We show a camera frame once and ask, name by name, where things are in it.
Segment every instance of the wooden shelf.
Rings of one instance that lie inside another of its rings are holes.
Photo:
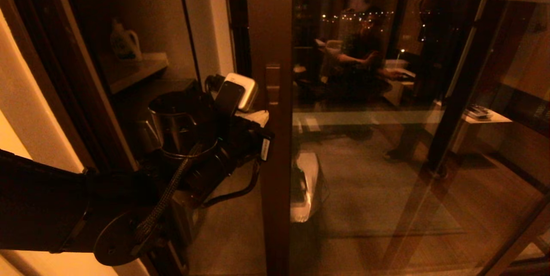
[[[116,94],[168,66],[166,53],[144,53],[143,61],[118,61],[114,56],[101,58],[110,92]]]
[[[469,124],[476,124],[476,123],[511,123],[512,121],[504,116],[502,116],[499,113],[496,113],[492,110],[489,110],[489,113],[491,113],[491,118],[486,120],[477,120],[474,119],[466,114],[462,115],[462,119],[464,119]]]

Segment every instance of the white label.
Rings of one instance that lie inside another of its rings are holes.
[[[266,139],[266,138],[263,139],[262,153],[260,155],[263,161],[267,161],[267,153],[269,152],[269,143],[271,143],[269,139]]]

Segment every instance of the door handle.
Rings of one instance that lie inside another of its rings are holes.
[[[265,73],[267,103],[269,106],[279,105],[281,65],[278,63],[267,64]]]

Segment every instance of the wooden door frame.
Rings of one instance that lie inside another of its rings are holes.
[[[267,274],[288,275],[294,0],[247,1],[252,76],[260,86],[257,102],[269,109],[268,127],[275,133],[260,175]]]
[[[66,0],[9,2],[15,41],[81,162],[99,172],[135,170]]]

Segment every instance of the floor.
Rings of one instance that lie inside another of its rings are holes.
[[[430,178],[422,170],[430,137],[420,130],[412,159],[388,163],[382,156],[403,126],[383,107],[372,110],[365,120],[375,122],[317,122],[299,135],[301,149],[318,155],[330,195],[291,227],[291,274],[475,275],[542,194],[481,154],[452,155],[448,178]],[[250,171],[239,169],[218,191],[242,188]],[[206,211],[188,249],[191,275],[265,274],[260,191]]]

